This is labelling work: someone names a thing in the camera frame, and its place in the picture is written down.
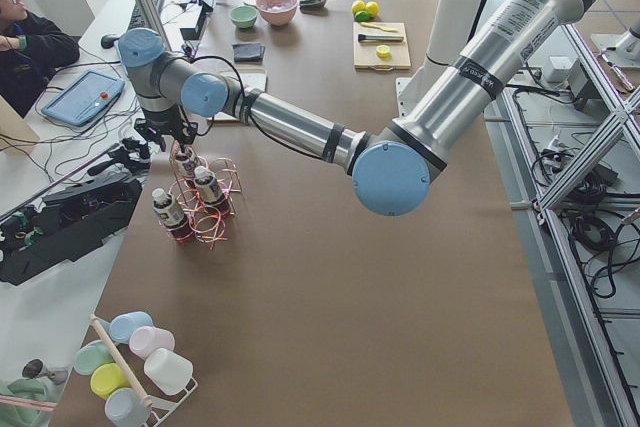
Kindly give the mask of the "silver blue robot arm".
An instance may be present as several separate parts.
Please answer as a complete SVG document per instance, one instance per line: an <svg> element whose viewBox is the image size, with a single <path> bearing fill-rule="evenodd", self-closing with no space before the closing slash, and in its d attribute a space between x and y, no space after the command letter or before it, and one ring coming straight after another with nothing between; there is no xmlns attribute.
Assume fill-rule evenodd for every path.
<svg viewBox="0 0 640 427"><path fill-rule="evenodd" d="M198 70L167 51L149 27L118 41L121 61L140 101L142 129L191 144L182 112L225 113L265 136L344 168L359 201L380 215L406 214L446 168L448 152L560 25L580 20L595 0L505 0L456 61L405 116L380 133L356 133L240 81Z"/></svg>

